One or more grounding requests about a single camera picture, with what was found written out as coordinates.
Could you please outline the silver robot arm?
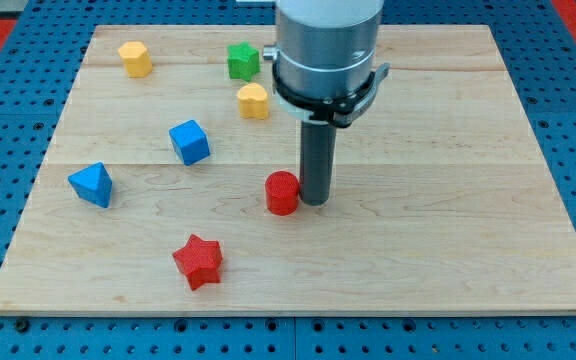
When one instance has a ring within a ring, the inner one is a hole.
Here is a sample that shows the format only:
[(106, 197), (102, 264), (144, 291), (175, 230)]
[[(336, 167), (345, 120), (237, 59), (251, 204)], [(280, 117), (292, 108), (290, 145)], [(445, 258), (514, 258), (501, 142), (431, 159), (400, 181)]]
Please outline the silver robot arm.
[(304, 123), (347, 128), (374, 101), (389, 66), (373, 67), (383, 0), (279, 0), (272, 61), (279, 103)]

